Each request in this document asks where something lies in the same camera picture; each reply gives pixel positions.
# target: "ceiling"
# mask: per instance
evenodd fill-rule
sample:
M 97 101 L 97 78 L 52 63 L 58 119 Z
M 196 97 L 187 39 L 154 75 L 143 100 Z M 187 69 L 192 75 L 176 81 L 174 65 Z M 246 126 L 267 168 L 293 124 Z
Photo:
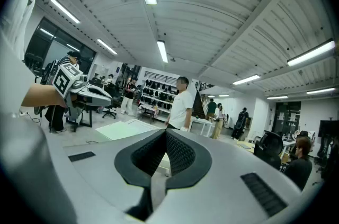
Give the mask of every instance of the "ceiling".
M 288 59 L 336 39 L 337 24 L 326 0 L 157 0 L 152 6 L 144 0 L 58 1 L 80 24 L 67 20 L 49 0 L 37 5 L 114 60 L 257 95 L 305 98 L 310 89 L 339 85 L 339 63 L 331 53 L 287 65 Z M 165 41 L 175 62 L 162 62 L 157 39 Z M 232 85 L 254 74 L 261 78 Z

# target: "forearm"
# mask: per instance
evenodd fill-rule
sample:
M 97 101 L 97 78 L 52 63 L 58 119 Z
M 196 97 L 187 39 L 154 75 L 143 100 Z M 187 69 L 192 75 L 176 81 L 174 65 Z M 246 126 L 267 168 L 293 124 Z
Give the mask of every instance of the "forearm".
M 49 85 L 33 84 L 23 99 L 22 106 L 35 107 L 47 105 L 62 105 L 61 95 L 55 87 Z
M 185 128 L 188 128 L 190 126 L 191 116 L 192 116 L 192 109 L 189 108 L 186 110 L 186 119 L 185 119 L 185 124 L 184 124 Z

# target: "floor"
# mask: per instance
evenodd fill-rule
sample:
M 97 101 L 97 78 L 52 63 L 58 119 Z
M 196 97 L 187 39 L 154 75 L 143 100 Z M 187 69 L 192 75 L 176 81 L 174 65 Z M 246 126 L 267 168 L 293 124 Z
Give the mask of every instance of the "floor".
M 22 107 L 21 108 L 22 112 L 28 112 L 28 114 L 31 116 L 31 118 L 40 118 L 40 116 L 36 116 L 34 114 L 33 108 L 31 107 Z M 134 114 L 137 113 L 137 106 L 133 105 L 133 111 Z M 129 121 L 135 117 L 132 116 L 128 116 L 127 114 L 121 114 L 120 113 L 120 108 L 117 108 L 117 117 L 116 119 L 114 119 L 112 116 L 106 116 L 104 119 L 102 118 L 103 114 L 98 114 L 96 112 L 92 112 L 92 124 L 93 127 L 89 128 L 89 127 L 85 127 L 85 126 L 79 126 L 77 128 L 77 131 L 74 132 L 73 128 L 74 126 L 66 123 L 66 119 L 64 119 L 64 127 L 66 128 L 65 132 L 56 134 L 54 131 L 52 131 L 52 133 L 49 133 L 49 129 L 48 129 L 48 121 L 44 118 L 44 114 L 45 114 L 46 110 L 43 111 L 42 114 L 42 121 L 41 121 L 41 127 L 44 130 L 44 132 L 48 135 L 52 134 L 52 135 L 57 135 L 61 140 L 62 140 L 62 144 L 64 147 L 66 146 L 76 146 L 76 145 L 85 145 L 85 144 L 90 144 L 92 142 L 106 142 L 109 141 L 109 139 L 107 137 L 105 137 L 104 135 L 100 134 L 99 132 L 97 132 L 95 129 L 108 125 L 108 124 L 112 124 L 118 121 Z M 30 120 L 31 119 L 28 115 L 24 117 L 24 119 Z M 84 113 L 84 120 L 88 120 L 88 114 Z M 144 119 L 140 119 L 141 121 L 145 122 L 145 123 L 149 123 L 150 119 L 149 118 L 144 118 Z M 153 120 L 152 125 L 155 125 L 159 128 L 165 128 L 164 122 L 162 121 L 158 121 L 158 120 Z M 198 133 L 200 134 L 202 129 L 202 124 L 200 123 L 193 123 L 192 125 L 192 129 L 191 132 L 193 133 Z M 232 144 L 234 146 L 237 146 L 236 141 L 232 140 L 230 138 L 232 134 L 232 129 L 226 129 L 223 128 L 220 138 L 218 139 L 218 141 L 221 142 L 225 142 L 225 143 L 229 143 Z M 307 184 L 304 188 L 304 191 L 309 190 L 312 188 L 312 184 L 314 182 L 320 182 L 322 179 L 320 177 L 320 173 L 317 173 L 316 170 L 318 170 L 319 166 L 314 164 L 314 161 L 312 158 L 310 158 L 312 164 L 313 164 L 313 168 L 312 168 L 312 172 L 311 175 L 307 181 Z M 159 187 L 163 188 L 164 182 L 166 180 L 166 177 L 162 174 L 156 173 L 154 175 L 153 178 L 153 182 L 154 185 L 159 185 Z M 154 201 L 154 205 L 157 206 L 160 203 L 159 201 Z

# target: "black pants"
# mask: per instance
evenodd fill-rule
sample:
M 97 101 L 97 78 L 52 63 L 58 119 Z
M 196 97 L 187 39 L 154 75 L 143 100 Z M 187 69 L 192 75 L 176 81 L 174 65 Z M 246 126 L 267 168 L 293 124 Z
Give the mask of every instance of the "black pants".
M 175 127 L 174 127 L 173 125 L 171 125 L 171 124 L 168 124 L 168 125 L 167 125 L 167 129 L 168 129 L 168 128 L 169 128 L 169 129 L 176 129 L 176 130 L 179 130 L 178 128 L 175 128 Z
M 234 125 L 232 137 L 234 137 L 235 139 L 239 139 L 242 136 L 243 129 L 244 129 L 243 127 L 241 127 L 240 129 L 237 129 L 235 128 L 235 125 Z
M 55 110 L 54 110 L 53 122 L 51 125 L 54 107 L 55 107 Z M 64 122 L 63 122 L 64 110 L 65 108 L 60 105 L 51 105 L 48 107 L 48 110 L 44 117 L 49 121 L 49 127 L 53 127 L 56 131 L 61 131 L 64 128 Z

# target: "green shirt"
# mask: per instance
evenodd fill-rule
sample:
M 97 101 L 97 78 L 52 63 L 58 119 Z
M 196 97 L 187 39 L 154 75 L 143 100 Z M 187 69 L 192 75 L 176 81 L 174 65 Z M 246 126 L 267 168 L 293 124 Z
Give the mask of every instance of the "green shirt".
M 215 102 L 210 102 L 208 105 L 207 105 L 207 113 L 215 113 L 216 111 L 216 108 L 217 108 L 217 104 Z

